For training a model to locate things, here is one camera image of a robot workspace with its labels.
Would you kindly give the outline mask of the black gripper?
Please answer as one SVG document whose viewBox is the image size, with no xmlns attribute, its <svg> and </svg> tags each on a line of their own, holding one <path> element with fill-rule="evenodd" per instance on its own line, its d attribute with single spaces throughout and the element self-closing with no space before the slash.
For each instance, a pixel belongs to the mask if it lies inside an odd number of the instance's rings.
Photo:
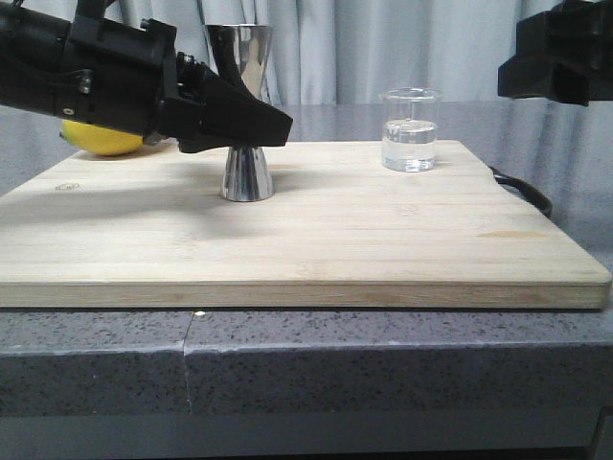
<svg viewBox="0 0 613 460">
<path fill-rule="evenodd" d="M 208 26 L 217 74 L 195 90 L 179 67 L 199 64 L 175 50 L 170 24 L 132 28 L 105 16 L 104 1 L 79 1 L 73 20 L 1 5 L 1 103 L 139 135 L 171 137 L 179 150 L 282 147 L 293 119 L 261 97 L 256 26 Z"/>
<path fill-rule="evenodd" d="M 612 99 L 612 3 L 563 1 L 519 21 L 497 92 L 587 106 Z"/>
</svg>

